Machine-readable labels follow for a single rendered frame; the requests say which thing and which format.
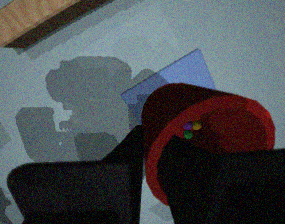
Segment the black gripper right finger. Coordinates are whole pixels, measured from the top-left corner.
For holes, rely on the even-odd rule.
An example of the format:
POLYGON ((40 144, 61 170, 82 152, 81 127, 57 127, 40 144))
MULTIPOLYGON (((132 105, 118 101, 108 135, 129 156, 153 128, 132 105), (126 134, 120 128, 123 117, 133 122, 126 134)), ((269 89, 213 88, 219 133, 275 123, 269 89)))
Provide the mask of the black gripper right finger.
POLYGON ((231 185, 285 177, 285 148, 213 154, 174 134, 157 165, 174 224, 215 224, 231 185))

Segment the purple marble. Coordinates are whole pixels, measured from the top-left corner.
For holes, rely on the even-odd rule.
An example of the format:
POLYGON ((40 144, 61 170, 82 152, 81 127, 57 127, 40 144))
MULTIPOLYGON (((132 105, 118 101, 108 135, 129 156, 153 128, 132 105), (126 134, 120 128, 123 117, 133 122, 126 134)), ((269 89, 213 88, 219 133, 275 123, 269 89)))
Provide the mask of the purple marble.
POLYGON ((190 130, 190 129, 193 128, 193 122, 190 121, 190 122, 188 122, 186 125, 184 125, 183 127, 184 127, 184 129, 186 129, 186 130, 190 130))

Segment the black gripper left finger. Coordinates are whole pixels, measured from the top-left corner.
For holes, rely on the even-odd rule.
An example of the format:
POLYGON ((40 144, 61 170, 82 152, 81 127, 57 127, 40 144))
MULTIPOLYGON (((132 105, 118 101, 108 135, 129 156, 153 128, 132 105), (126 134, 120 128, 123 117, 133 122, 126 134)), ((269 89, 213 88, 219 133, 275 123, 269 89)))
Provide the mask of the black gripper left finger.
POLYGON ((118 212, 119 224, 140 224, 144 131, 136 125, 101 160, 26 163, 7 175, 25 219, 29 212, 118 212))

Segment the yellow marble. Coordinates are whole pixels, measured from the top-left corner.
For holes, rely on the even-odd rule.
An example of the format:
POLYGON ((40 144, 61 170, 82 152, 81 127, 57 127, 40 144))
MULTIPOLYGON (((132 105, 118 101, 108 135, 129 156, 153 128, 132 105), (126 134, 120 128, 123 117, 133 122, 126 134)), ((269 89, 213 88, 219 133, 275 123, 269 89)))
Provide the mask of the yellow marble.
POLYGON ((201 123, 198 120, 193 121, 193 130, 199 130, 201 128, 201 123))

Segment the green marble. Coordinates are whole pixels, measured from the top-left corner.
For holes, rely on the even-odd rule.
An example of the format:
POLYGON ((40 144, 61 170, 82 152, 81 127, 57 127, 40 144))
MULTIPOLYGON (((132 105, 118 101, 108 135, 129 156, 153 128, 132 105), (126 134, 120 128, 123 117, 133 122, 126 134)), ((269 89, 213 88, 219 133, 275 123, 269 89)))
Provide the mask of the green marble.
POLYGON ((185 130, 184 133, 183 133, 184 137, 186 139, 190 139, 192 138, 193 134, 192 134, 192 130, 185 130))

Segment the tan flat bar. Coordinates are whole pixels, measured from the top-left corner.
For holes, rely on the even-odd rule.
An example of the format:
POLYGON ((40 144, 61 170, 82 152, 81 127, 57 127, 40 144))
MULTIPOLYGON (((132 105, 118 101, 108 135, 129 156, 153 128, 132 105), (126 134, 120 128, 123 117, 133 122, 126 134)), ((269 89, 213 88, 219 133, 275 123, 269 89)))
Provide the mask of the tan flat bar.
POLYGON ((0 9, 0 47, 26 48, 109 0, 12 0, 0 9))

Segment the dark red cup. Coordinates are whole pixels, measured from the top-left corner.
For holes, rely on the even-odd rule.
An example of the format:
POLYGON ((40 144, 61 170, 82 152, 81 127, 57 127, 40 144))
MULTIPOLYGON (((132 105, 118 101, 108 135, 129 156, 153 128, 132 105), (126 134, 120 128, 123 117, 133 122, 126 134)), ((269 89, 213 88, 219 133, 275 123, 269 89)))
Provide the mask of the dark red cup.
POLYGON ((165 84, 147 98, 142 114, 146 183, 154 197, 169 206, 157 163, 177 135, 213 154, 273 150, 276 128, 258 101, 188 83, 165 84), (184 125, 198 120, 192 138, 184 125))

